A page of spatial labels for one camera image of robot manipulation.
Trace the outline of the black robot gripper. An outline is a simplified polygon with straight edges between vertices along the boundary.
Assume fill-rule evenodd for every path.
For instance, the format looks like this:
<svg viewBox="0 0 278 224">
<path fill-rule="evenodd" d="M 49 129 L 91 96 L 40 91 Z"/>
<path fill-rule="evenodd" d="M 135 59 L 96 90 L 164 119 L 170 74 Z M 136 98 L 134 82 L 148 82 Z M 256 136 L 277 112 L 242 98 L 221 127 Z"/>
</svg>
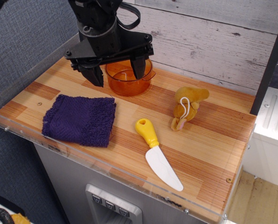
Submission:
<svg viewBox="0 0 278 224">
<path fill-rule="evenodd" d="M 141 13 L 122 0 L 71 0 L 79 42 L 65 53 L 75 70 L 94 86 L 103 87 L 99 65 L 130 60 L 136 79 L 144 76 L 145 60 L 154 54 L 152 36 L 134 32 Z"/>
</svg>

